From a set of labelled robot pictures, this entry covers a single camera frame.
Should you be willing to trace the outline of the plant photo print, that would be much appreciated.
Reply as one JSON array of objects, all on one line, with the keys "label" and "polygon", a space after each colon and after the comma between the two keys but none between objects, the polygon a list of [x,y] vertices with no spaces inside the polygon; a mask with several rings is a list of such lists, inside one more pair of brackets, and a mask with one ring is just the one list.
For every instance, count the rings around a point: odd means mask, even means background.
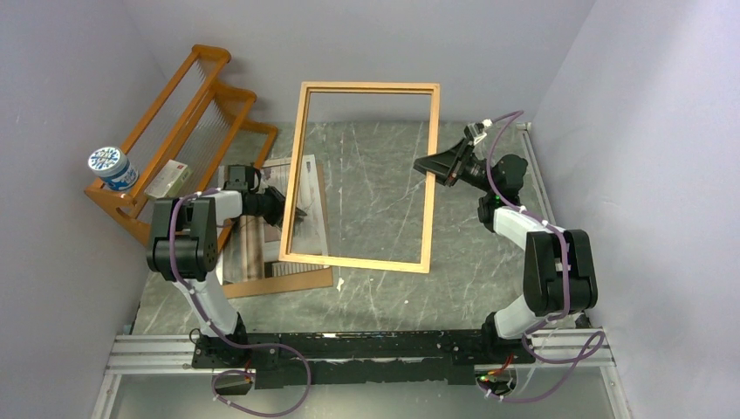
[{"label": "plant photo print", "polygon": [[[298,184],[298,211],[293,224],[292,250],[301,254],[328,254],[328,215],[325,205],[323,167],[314,155],[303,158]],[[216,265],[216,275],[223,285],[319,271],[321,264],[281,262],[278,260],[281,228],[268,224],[260,216],[244,216],[235,222]]]}]

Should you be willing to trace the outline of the brown backing board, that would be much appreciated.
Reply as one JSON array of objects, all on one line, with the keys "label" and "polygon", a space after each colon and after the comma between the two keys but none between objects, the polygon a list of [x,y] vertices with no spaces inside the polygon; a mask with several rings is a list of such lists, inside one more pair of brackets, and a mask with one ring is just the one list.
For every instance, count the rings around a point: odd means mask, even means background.
[{"label": "brown backing board", "polygon": [[[329,230],[323,167],[309,156],[304,159],[301,175],[298,208],[306,215],[294,222],[293,250],[326,256]],[[333,272],[328,265],[279,261],[280,240],[280,229],[261,217],[242,217],[220,230],[216,275],[229,299],[333,285]]]}]

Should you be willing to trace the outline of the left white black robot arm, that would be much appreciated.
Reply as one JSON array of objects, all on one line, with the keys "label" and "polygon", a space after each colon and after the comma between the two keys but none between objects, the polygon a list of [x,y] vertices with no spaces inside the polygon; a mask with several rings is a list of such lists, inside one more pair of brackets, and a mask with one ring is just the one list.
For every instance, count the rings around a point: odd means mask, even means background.
[{"label": "left white black robot arm", "polygon": [[215,268],[219,230],[241,216],[261,217],[273,227],[284,220],[285,196],[262,186],[253,166],[230,165],[221,188],[159,198],[147,245],[147,265],[172,283],[199,321],[195,367],[245,367],[256,350],[305,357],[285,344],[251,343],[241,315],[228,301]]}]

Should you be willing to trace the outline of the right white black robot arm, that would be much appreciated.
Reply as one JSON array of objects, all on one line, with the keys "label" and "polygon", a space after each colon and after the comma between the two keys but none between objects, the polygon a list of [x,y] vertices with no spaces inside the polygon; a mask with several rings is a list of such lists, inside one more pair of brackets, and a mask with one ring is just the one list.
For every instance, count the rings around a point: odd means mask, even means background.
[{"label": "right white black robot arm", "polygon": [[482,324],[470,364],[503,361],[515,345],[533,360],[531,335],[551,321],[594,307],[598,288],[590,238],[567,230],[527,210],[519,199],[528,168],[525,158],[504,155],[491,162],[474,154],[474,142],[462,139],[452,148],[415,160],[414,169],[434,175],[444,186],[459,182],[485,191],[477,216],[483,227],[524,251],[523,292]]}]

